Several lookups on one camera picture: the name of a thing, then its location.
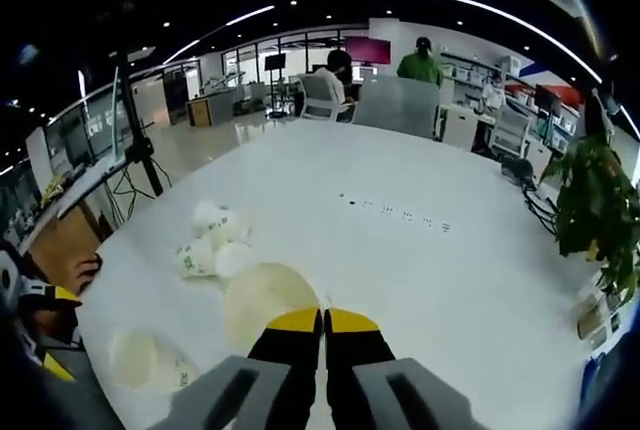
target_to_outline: black cap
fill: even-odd
[[[418,40],[416,40],[416,47],[423,47],[427,50],[431,50],[431,40],[429,40],[427,37],[418,37]]]

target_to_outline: gray chair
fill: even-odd
[[[440,93],[433,83],[391,75],[367,75],[353,124],[434,138]]]
[[[531,120],[527,115],[502,106],[496,115],[496,124],[491,132],[489,148],[524,157],[525,137]]]
[[[300,117],[336,122],[340,113],[349,108],[348,104],[338,102],[326,78],[317,75],[298,75],[298,78],[304,95]]]

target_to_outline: black ceiling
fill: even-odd
[[[0,161],[4,149],[15,149],[42,122],[40,114],[55,115],[79,98],[77,70],[88,78],[87,91],[98,88],[112,75],[109,53],[122,46],[138,50],[156,46],[141,65],[161,63],[189,42],[224,26],[226,22],[258,8],[275,10],[233,27],[223,28],[191,48],[184,57],[224,49],[278,32],[332,24],[364,23],[393,11],[402,20],[451,27],[494,41],[520,53],[528,53],[554,73],[586,89],[593,84],[573,60],[531,31],[469,5],[446,0],[4,0],[5,35],[1,56],[3,74],[0,98],[17,98],[22,108],[0,111]],[[604,66],[594,54],[584,27],[546,0],[476,0],[514,14],[551,34],[580,55],[596,71]],[[607,30],[607,42],[621,55],[618,62],[635,58],[635,45],[627,37],[629,22],[624,10],[612,10],[609,0],[585,0],[598,24]],[[464,27],[456,22],[464,21]],[[163,22],[171,22],[168,28]],[[25,44],[38,49],[27,67],[16,65]],[[530,47],[525,52],[523,47]],[[36,107],[29,114],[26,109]]]

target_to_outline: person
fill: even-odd
[[[431,41],[427,37],[416,40],[416,51],[406,55],[396,72],[401,78],[442,85],[442,70],[431,56]]]
[[[314,75],[324,77],[329,83],[329,88],[335,94],[340,103],[353,103],[353,99],[345,97],[344,84],[340,76],[351,67],[351,56],[343,50],[331,50],[327,55],[327,66],[320,67]]]
[[[482,89],[482,105],[489,111],[496,111],[506,103],[502,76],[500,72],[494,72],[489,82]]]

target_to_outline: gray gripper base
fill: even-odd
[[[353,368],[377,430],[481,430],[469,400],[412,358]]]
[[[235,430],[267,426],[289,366],[238,356],[226,358],[173,397],[169,416],[153,430]]]

